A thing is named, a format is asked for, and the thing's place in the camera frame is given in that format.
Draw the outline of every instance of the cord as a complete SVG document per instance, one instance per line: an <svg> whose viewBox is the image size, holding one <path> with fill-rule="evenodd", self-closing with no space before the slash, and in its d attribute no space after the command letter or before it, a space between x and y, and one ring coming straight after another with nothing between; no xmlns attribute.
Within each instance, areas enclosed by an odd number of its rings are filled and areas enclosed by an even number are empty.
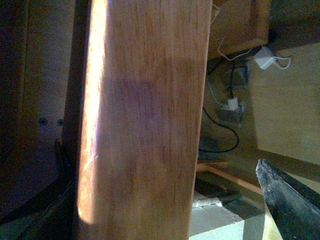
<svg viewBox="0 0 320 240"><path fill-rule="evenodd" d="M211 96L213 97L214 101L215 101L218 105L220 105L221 107L223 107L224 105L223 105L221 102L219 102L219 100L217 99L217 97L216 97L216 95L215 95L215 93L214 93L214 91L213 91L213 89L212 89L212 86L211 86L210 81L207 80L207 83L208 83L208 86L209 86L209 90L210 90Z"/></svg>
<svg viewBox="0 0 320 240"><path fill-rule="evenodd" d="M278 63L278 61L275 61L274 64L280 68L280 69L287 69L288 67L290 67L291 65L291 57L279 57L279 56L274 56L274 59L281 59L281 60L289 60L287 66L282 66L280 63Z"/></svg>
<svg viewBox="0 0 320 240"><path fill-rule="evenodd" d="M220 12L221 12L221 8L220 8L220 7L218 7L218 6L215 5L215 4L212 4L212 5L215 7L216 12L214 13L214 17L213 17L213 19L211 20L211 23L210 23L210 24L213 24L213 23L214 23L214 21L217 19L218 15L219 15ZM217 41L218 41L218 40L221 40L220 43L219 43L217 52L218 52L221 56L223 56L225 59L227 59L228 61L233 61L233 60L235 60L235 59L237 59L237 58L239 58L239 57L241 57L241 56L243 56L243 55L246 55L246 54L250 53L250 51L252 50L252 48L250 48L247 52L242 53L242 54L239 54L238 56L235 56L234 58L230 59L230 58L228 58L226 55L224 55L224 54L220 51L222 42L225 40L226 36L221 37L221 38L216 38L215 35L214 35L211 31L210 31L210 34L211 34L211 36L212 36L215 40L217 40Z"/></svg>
<svg viewBox="0 0 320 240"><path fill-rule="evenodd" d="M234 79L234 71L235 71L235 60L232 61L232 70L231 70L231 75L230 75L230 83L229 83L229 91L230 91L230 97L233 99L234 96L234 91L232 88L232 81Z"/></svg>
<svg viewBox="0 0 320 240"><path fill-rule="evenodd" d="M223 57L224 57L225 59L227 59L228 61L233 61L233 60L235 60L235 59L237 59L237 58L239 58L239 57L241 57L241 56L243 56L243 55L246 55L246 54L250 53L251 50L252 50L252 48L250 48L250 49L249 49L248 51L246 51L245 53L241 53L241 54L239 54L238 56L235 56L234 58L228 58L226 55L224 55L224 54L220 51L221 45L222 45L223 41L225 40L225 38L226 38L226 37L221 38L221 41L220 41L220 43L219 43L219 46L218 46L217 51L218 51L218 53L219 53L221 56L223 56Z"/></svg>
<svg viewBox="0 0 320 240"><path fill-rule="evenodd" d="M205 107L203 107L203 111L204 111L204 113L207 115L207 117L208 117L214 124L216 124L216 125L218 125L218 126L220 126L220 127L223 127L223 128L225 128L225 129L228 129L228 130L230 130L231 132L233 132L233 134L234 134L235 137L236 137L236 144L235 144L233 147L231 147L231 148L229 148L229 149L227 149L227 150L209 151L209 150L199 149L199 151L200 151L200 152L204 152L204 153L222 154L222 153L230 152L230 151L234 150L235 148L237 148L238 145L239 145L239 142L240 142L239 135L237 134L237 132L236 132L235 130L233 130L231 127L228 127L228 126L225 126L225 125L222 125L222 124L216 122L216 121L209 115L209 113L207 112L207 110L205 109Z"/></svg>
<svg viewBox="0 0 320 240"><path fill-rule="evenodd" d="M217 10L215 13L214 13L214 17L213 19L211 20L211 24L216 20L216 18L218 17L218 15L220 14L221 12L221 8L218 7L217 5L213 4L212 5L215 7L215 9Z"/></svg>

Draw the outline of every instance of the wall outlet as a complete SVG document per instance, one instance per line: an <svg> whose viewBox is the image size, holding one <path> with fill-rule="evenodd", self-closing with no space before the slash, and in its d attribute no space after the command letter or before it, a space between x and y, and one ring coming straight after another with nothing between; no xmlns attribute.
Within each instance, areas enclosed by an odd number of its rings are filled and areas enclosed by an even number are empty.
<svg viewBox="0 0 320 240"><path fill-rule="evenodd" d="M261 50L253 56L253 59L261 69L266 70L271 64L276 61L274 59L274 56L275 55L269 48L263 46Z"/></svg>
<svg viewBox="0 0 320 240"><path fill-rule="evenodd" d="M220 120L221 124L241 127L244 120L246 103L244 101L239 101L236 109L230 110L228 105L217 109L215 112Z"/></svg>

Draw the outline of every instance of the wooden cabinet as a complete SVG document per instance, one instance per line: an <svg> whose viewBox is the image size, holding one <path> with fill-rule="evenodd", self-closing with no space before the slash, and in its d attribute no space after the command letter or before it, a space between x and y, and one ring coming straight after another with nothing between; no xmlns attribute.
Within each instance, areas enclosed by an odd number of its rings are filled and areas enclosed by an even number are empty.
<svg viewBox="0 0 320 240"><path fill-rule="evenodd" d="M268 43L270 0L213 1L208 58L249 50Z"/></svg>

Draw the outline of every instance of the plug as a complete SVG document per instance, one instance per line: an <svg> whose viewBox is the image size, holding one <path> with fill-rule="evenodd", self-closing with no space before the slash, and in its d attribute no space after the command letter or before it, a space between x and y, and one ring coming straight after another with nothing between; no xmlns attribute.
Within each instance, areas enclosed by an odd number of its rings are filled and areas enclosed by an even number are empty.
<svg viewBox="0 0 320 240"><path fill-rule="evenodd" d="M238 98L229 98L228 99L228 108L230 111L234 111L238 108Z"/></svg>
<svg viewBox="0 0 320 240"><path fill-rule="evenodd" d="M262 49L253 56L253 59L261 69L266 70L276 61L274 57L273 52L266 46L263 46Z"/></svg>

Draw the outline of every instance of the white charger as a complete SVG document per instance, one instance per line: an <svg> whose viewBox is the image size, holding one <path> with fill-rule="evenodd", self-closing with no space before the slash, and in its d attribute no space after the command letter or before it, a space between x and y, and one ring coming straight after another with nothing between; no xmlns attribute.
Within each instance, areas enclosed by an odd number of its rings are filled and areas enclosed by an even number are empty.
<svg viewBox="0 0 320 240"><path fill-rule="evenodd" d="M275 64L279 69L287 69L291 64L291 57L278 57L266 46L263 46L260 51L258 51L253 56L254 61L263 70L266 70L271 64ZM287 66L282 66L278 63L277 59L289 60Z"/></svg>

